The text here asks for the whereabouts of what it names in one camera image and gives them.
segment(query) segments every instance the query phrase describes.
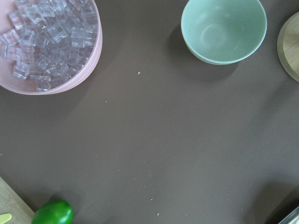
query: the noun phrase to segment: table surface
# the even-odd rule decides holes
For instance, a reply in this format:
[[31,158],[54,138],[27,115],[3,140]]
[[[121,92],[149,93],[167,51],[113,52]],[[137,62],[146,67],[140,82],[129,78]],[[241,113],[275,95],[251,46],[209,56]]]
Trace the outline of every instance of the table surface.
[[299,84],[276,42],[297,0],[262,0],[261,47],[232,65],[184,44],[187,0],[96,0],[103,51],[76,88],[0,88],[0,176],[73,224],[278,223],[299,199]]

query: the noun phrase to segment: green bell pepper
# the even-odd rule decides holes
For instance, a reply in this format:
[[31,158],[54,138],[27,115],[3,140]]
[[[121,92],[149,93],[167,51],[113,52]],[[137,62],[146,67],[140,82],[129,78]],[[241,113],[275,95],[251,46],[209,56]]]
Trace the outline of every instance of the green bell pepper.
[[33,216],[32,224],[70,224],[73,210],[66,201],[57,200],[39,208]]

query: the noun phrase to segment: cutting board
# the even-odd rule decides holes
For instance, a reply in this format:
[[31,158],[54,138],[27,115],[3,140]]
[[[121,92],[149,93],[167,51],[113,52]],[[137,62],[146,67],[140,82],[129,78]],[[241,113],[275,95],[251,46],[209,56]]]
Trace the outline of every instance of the cutting board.
[[0,177],[0,214],[11,213],[7,224],[31,224],[34,212]]
[[277,53],[285,71],[299,82],[299,13],[283,25],[278,35]]

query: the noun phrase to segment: pink container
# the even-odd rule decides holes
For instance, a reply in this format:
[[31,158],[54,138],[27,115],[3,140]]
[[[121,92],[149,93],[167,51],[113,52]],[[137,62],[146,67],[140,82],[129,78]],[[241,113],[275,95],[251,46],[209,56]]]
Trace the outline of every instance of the pink container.
[[[25,94],[25,95],[49,95],[64,92],[70,90],[80,83],[82,83],[87,77],[92,73],[95,66],[97,65],[100,54],[102,51],[103,44],[103,34],[102,34],[102,26],[100,22],[99,12],[97,10],[97,6],[94,0],[91,0],[94,5],[98,17],[98,36],[95,46],[93,48],[93,52],[90,55],[88,62],[85,64],[83,69],[72,79],[67,81],[66,83],[58,86],[54,89],[37,92],[36,84],[34,80],[21,80],[12,75],[14,62],[7,60],[5,58],[0,57],[0,85],[12,92]],[[15,11],[17,8],[14,4],[14,0],[0,0],[0,34],[3,34],[14,27],[12,26],[8,13]]]

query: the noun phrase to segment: mint green bowl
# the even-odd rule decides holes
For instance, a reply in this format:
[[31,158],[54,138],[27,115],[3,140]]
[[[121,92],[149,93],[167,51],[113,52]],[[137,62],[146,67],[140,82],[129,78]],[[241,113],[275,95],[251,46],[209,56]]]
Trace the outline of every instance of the mint green bowl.
[[267,17],[259,0],[189,0],[181,29],[197,58],[210,64],[232,64],[262,44]]

